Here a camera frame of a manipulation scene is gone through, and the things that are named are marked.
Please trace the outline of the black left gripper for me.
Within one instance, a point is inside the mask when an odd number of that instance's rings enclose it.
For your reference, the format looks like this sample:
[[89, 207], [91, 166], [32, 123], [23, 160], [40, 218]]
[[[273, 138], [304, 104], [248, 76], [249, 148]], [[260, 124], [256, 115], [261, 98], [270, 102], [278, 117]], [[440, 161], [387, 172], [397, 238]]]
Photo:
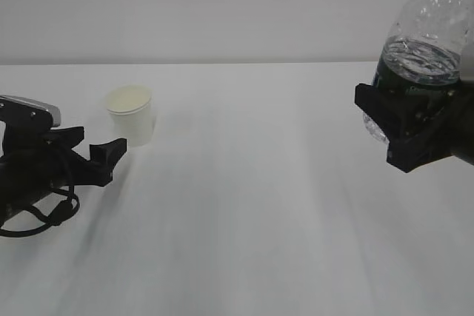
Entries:
[[[73, 150], [83, 140], [84, 127], [68, 127], [46, 133], [46, 142], [58, 145], [60, 152], [53, 152], [51, 147], [3, 143], [1, 215], [15, 216], [49, 194], [59, 194], [68, 185], [61, 158], [66, 149]], [[89, 159], [75, 154], [73, 182], [78, 186], [104, 187], [112, 181], [113, 170], [127, 152], [127, 139], [90, 145], [89, 152]]]

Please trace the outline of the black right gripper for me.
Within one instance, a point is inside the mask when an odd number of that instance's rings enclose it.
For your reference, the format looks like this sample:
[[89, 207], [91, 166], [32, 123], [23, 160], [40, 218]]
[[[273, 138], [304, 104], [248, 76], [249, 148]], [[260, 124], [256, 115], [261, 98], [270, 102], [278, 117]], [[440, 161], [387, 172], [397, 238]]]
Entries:
[[355, 104], [389, 141], [387, 163], [402, 172], [449, 157], [472, 165], [473, 88], [453, 93], [443, 110], [414, 137], [416, 116], [425, 113], [429, 101], [425, 95], [397, 94], [369, 84], [355, 87]]

